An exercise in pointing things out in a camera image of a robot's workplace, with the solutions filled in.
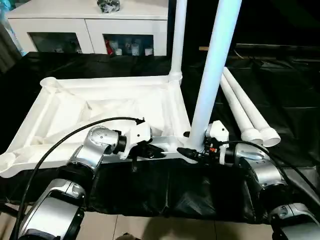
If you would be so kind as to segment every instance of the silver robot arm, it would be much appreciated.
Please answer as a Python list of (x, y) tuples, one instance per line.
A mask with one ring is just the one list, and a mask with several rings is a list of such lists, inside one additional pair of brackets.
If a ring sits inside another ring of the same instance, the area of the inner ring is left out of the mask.
[(206, 131), (203, 152), (188, 148), (177, 151), (200, 163), (244, 169), (249, 176), (249, 191), (258, 196), (267, 211), (274, 240), (320, 240), (319, 221), (303, 203), (293, 201), (288, 183), (269, 156), (248, 144), (220, 143), (228, 138), (226, 128), (216, 121)]
[(141, 142), (151, 139), (150, 126), (143, 122), (128, 133), (104, 126), (91, 128), (65, 168), (59, 172), (24, 217), (18, 237), (38, 240), (75, 240), (84, 217), (82, 205), (92, 187), (103, 156), (115, 154), (121, 159)]

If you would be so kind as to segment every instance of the white plastic tube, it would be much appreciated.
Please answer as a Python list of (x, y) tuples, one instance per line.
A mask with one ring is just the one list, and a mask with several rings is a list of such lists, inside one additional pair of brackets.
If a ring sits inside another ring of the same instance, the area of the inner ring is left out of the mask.
[(230, 87), (226, 77), (223, 74), (221, 76), (220, 86), (226, 100), (229, 103), (235, 121), (241, 131), (241, 139), (243, 141), (249, 141), (251, 143), (262, 145), (263, 140), (260, 132), (252, 125), (245, 110), (241, 106), (238, 98), (236, 97), (234, 91)]
[(169, 81), (180, 81), (180, 83), (182, 80), (181, 63), (184, 49), (186, 13), (187, 0), (177, 0)]
[(197, 151), (204, 149), (205, 132), (216, 100), (241, 2), (241, 0), (219, 1), (186, 148)]
[(281, 138), (272, 127), (269, 126), (267, 121), (258, 111), (256, 106), (250, 100), (248, 95), (239, 85), (237, 80), (231, 74), (228, 68), (223, 69), (223, 75), (225, 76), (226, 80), (230, 84), (233, 92), (235, 93), (237, 99), (239, 100), (240, 104), (242, 105), (246, 115), (249, 117), (250, 121), (252, 122), (255, 129), (257, 129), (263, 140), (263, 145), (265, 147), (272, 147), (280, 143)]

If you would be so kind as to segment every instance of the floor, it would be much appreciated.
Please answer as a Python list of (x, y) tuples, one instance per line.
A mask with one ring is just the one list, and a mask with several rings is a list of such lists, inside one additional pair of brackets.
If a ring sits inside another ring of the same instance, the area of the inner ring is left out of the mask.
[[(14, 217), (0, 215), (0, 240), (9, 240), (14, 224)], [(272, 229), (268, 225), (86, 212), (77, 240), (115, 240), (125, 233), (142, 240), (272, 239)]]

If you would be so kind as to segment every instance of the black cable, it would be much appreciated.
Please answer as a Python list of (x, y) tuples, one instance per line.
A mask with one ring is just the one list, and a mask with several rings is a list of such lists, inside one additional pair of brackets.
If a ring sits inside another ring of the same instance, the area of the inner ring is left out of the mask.
[(19, 229), (20, 229), (20, 223), (21, 223), (21, 217), (23, 216), (23, 209), (24, 209), (24, 205), (25, 205), (25, 201), (26, 201), (26, 197), (27, 197), (27, 193), (29, 190), (29, 187), (31, 185), (32, 180), (34, 179), (38, 169), (40, 168), (41, 164), (44, 162), (44, 160), (48, 157), (48, 155), (50, 153), (52, 153), (53, 150), (55, 150), (60, 144), (62, 144), (65, 140), (67, 140), (68, 138), (70, 138), (71, 136), (73, 136), (74, 134), (90, 128), (94, 125), (100, 124), (100, 123), (105, 123), (105, 122), (109, 122), (109, 121), (113, 121), (113, 120), (130, 120), (130, 121), (135, 121), (137, 124), (140, 124), (142, 122), (144, 122), (144, 120), (138, 119), (138, 118), (133, 118), (133, 117), (110, 117), (110, 118), (105, 118), (105, 119), (101, 119), (99, 121), (95, 121), (92, 123), (89, 123), (85, 126), (82, 126), (74, 131), (72, 131), (71, 133), (69, 133), (68, 135), (66, 135), (65, 137), (63, 137), (61, 140), (59, 140), (55, 145), (53, 145), (44, 155), (43, 157), (40, 159), (40, 161), (36, 164), (36, 166), (33, 169), (33, 172), (29, 178), (28, 183), (26, 184), (24, 193), (22, 195), (22, 199), (21, 199), (21, 203), (19, 205), (19, 210), (17, 213), (17, 217), (16, 217), (16, 221), (15, 221), (15, 225), (14, 225), (14, 240), (18, 240), (18, 235), (19, 235)]
[(290, 162), (283, 160), (283, 159), (279, 159), (279, 160), (275, 160), (275, 158), (271, 158), (271, 154), (268, 152), (268, 150), (264, 149), (262, 146), (257, 145), (253, 142), (249, 142), (249, 141), (242, 141), (242, 140), (233, 140), (233, 141), (223, 141), (220, 144), (247, 144), (247, 145), (251, 145), (253, 147), (256, 147), (257, 149), (261, 150), (262, 152), (264, 152), (267, 156), (269, 156), (269, 158), (274, 162), (275, 166), (280, 170), (280, 172), (282, 173), (284, 180), (287, 183), (292, 183), (292, 181), (289, 179), (288, 175), (286, 174), (285, 170), (283, 169), (283, 167), (279, 164), (278, 161), (283, 162), (284, 164), (288, 165), (288, 167), (290, 167), (291, 169), (293, 169), (297, 174), (299, 174), (299, 176), (309, 185), (309, 187), (317, 194), (317, 196), (320, 198), (320, 192), (317, 190), (317, 188), (307, 179), (307, 177), (298, 169), (296, 168), (294, 165), (292, 165)]

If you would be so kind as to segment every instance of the black tablecloth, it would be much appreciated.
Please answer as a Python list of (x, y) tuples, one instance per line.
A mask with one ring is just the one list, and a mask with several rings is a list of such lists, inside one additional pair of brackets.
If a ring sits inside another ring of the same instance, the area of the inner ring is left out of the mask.
[[(205, 59), (184, 59), (181, 91), (190, 122), (193, 118)], [(228, 59), (226, 65), (268, 123), (281, 136), (269, 150), (295, 166), (318, 187), (320, 163), (320, 64), (256, 59)], [(3, 153), (41, 87), (45, 77), (57, 79), (166, 75), (167, 57), (132, 57), (100, 54), (29, 53), (1, 79)], [(240, 132), (222, 91), (219, 90), (211, 121), (221, 120), (230, 139)], [(86, 210), (130, 216), (175, 216), (247, 223), (265, 222), (266, 214), (250, 195), (245, 173), (226, 166), (203, 167), (181, 159), (142, 161), (138, 172), (131, 164), (104, 164), (87, 198)], [(291, 179), (311, 193), (290, 169)], [(42, 169), (27, 198), (34, 202), (57, 175)], [(19, 204), (30, 171), (0, 178), (0, 201)], [(311, 198), (294, 189), (297, 201), (315, 208)]]

